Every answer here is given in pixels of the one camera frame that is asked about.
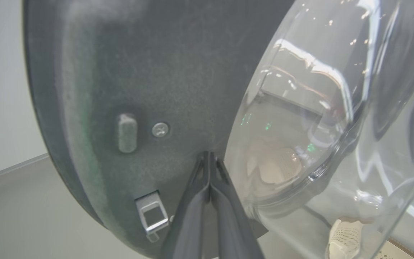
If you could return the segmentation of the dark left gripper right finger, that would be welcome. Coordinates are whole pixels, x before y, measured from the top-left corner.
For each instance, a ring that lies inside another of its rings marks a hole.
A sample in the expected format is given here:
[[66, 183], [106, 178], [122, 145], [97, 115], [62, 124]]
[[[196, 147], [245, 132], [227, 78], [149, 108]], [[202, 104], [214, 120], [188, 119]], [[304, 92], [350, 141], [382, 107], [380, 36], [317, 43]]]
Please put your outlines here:
[[265, 259], [222, 160], [210, 153], [210, 196], [217, 210], [219, 259]]

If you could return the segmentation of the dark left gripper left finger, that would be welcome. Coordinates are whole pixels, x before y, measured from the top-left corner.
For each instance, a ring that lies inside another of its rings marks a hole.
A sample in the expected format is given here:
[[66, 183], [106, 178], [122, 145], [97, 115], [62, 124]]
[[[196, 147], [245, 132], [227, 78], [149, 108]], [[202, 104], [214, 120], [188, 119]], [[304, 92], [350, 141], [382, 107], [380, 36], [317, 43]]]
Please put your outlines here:
[[202, 259], [203, 215], [210, 201], [211, 152], [197, 159], [161, 249], [160, 259]]

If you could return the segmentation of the round washing machine door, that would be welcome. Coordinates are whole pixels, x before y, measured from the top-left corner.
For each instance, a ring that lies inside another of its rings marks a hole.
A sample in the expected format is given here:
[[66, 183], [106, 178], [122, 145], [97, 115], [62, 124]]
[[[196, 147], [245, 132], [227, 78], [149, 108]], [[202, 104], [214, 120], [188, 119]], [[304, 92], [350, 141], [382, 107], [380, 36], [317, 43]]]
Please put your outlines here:
[[53, 164], [135, 252], [160, 259], [204, 151], [264, 256], [325, 259], [341, 217], [370, 223], [361, 259], [414, 238], [414, 0], [24, 0], [23, 20]]

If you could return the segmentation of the metal door latch hook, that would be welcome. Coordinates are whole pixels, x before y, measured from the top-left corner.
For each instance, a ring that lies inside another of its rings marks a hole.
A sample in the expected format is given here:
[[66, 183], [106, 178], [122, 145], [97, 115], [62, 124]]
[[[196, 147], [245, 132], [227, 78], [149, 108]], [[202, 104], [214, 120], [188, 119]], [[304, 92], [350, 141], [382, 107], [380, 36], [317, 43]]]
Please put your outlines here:
[[166, 209], [155, 191], [135, 200], [137, 211], [147, 239], [151, 243], [159, 241], [158, 231], [169, 225]]

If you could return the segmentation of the cream perforated laundry basket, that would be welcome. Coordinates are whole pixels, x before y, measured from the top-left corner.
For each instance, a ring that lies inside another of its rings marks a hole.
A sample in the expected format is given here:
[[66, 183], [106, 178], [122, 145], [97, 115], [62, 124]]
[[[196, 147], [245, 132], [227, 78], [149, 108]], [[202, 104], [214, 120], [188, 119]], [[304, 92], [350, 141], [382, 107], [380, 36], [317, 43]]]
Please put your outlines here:
[[[349, 217], [337, 219], [329, 232], [325, 259], [361, 259], [363, 228], [368, 224]], [[414, 252], [390, 238], [373, 259], [414, 259]]]

